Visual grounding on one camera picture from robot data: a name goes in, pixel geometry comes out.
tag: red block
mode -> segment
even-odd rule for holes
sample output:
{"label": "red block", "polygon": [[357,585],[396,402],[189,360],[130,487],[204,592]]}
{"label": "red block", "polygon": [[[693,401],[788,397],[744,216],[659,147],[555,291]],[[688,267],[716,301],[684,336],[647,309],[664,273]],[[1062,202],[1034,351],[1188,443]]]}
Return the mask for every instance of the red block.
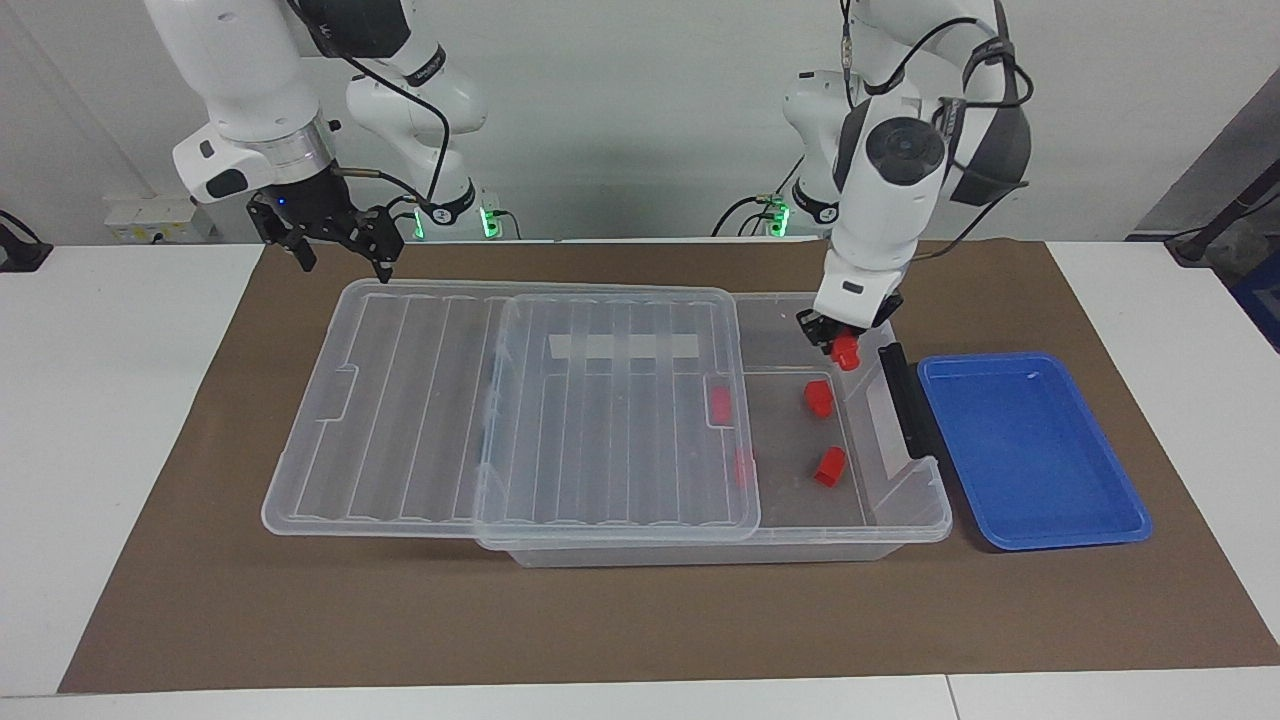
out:
{"label": "red block", "polygon": [[860,363],[858,360],[858,338],[852,334],[842,334],[832,341],[831,359],[846,373],[856,370]]}
{"label": "red block", "polygon": [[818,462],[818,471],[814,473],[813,479],[833,488],[844,474],[845,451],[838,447],[828,447],[827,452],[822,456],[822,462]]}
{"label": "red block", "polygon": [[724,386],[717,386],[712,388],[712,424],[713,425],[732,425],[733,424],[733,398],[728,393],[728,388]]}
{"label": "red block", "polygon": [[813,414],[827,419],[836,410],[836,396],[831,392],[831,383],[827,380],[813,380],[804,386],[804,401]]}

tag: transparent storage box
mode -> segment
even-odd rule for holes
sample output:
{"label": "transparent storage box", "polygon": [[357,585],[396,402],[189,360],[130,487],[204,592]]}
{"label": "transparent storage box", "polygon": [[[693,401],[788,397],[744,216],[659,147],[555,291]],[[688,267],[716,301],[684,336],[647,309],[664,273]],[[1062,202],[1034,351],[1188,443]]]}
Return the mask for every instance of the transparent storage box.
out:
{"label": "transparent storage box", "polygon": [[[836,373],[799,336],[810,302],[353,283],[264,524],[470,537],[527,566],[874,560],[945,538],[937,465],[908,456],[876,357],[891,329],[864,336],[859,370]],[[803,401],[817,378],[838,398],[827,420]],[[849,455],[835,488],[813,480],[829,446]]]}

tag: blue plastic tray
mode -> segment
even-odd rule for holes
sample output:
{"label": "blue plastic tray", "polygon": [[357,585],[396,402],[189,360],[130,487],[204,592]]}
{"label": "blue plastic tray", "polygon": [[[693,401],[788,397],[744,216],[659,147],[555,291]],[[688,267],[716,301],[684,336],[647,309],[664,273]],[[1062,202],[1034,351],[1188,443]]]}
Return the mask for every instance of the blue plastic tray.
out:
{"label": "blue plastic tray", "polygon": [[978,527],[996,547],[1151,537],[1147,509],[1056,357],[938,356],[919,374]]}

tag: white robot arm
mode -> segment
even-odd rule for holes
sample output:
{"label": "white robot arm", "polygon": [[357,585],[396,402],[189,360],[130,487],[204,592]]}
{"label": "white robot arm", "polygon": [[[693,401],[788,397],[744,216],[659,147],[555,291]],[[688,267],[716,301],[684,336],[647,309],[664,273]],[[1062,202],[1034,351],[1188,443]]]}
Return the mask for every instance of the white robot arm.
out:
{"label": "white robot arm", "polygon": [[[1015,61],[1000,0],[850,3],[855,85],[837,141],[831,104],[845,99],[844,77],[806,73],[787,95],[787,118],[806,159],[792,199],[810,215],[832,209],[822,286],[800,323],[845,369],[856,366],[856,337],[901,304],[897,286],[940,193],[989,209],[1025,184],[1030,158],[1020,108],[1030,86],[1018,95],[1015,78],[1029,81]],[[960,70],[963,99],[920,97],[904,74],[920,50]]]}
{"label": "white robot arm", "polygon": [[[369,77],[352,81],[352,114],[404,154],[410,190],[431,220],[454,225],[471,217],[463,211],[475,204],[475,191],[454,150],[436,161],[451,132],[445,118],[454,120],[453,132],[470,132],[484,123],[485,110],[474,85],[445,64],[444,50],[411,28],[412,1],[285,0],[321,51],[353,64],[372,60],[393,76],[383,79],[397,90],[375,88]],[[214,202],[252,191],[247,209],[262,240],[293,254],[303,270],[315,265],[308,240],[324,240],[367,258],[388,281],[404,242],[388,206],[352,205],[344,178],[358,173],[346,173],[334,159],[333,128],[301,77],[278,0],[146,0],[146,6],[209,110],[209,124],[173,151],[192,197]]]}

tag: green led light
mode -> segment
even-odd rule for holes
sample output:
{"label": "green led light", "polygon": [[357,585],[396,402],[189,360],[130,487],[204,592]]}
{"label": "green led light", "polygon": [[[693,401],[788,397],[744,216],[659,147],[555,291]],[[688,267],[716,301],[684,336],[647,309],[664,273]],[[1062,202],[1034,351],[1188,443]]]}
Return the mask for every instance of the green led light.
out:
{"label": "green led light", "polygon": [[787,234],[787,222],[791,220],[791,208],[786,202],[780,202],[773,213],[773,222],[769,223],[769,234],[782,237]]}
{"label": "green led light", "polygon": [[502,236],[502,223],[493,217],[493,213],[484,208],[480,208],[480,227],[484,228],[485,240]]}

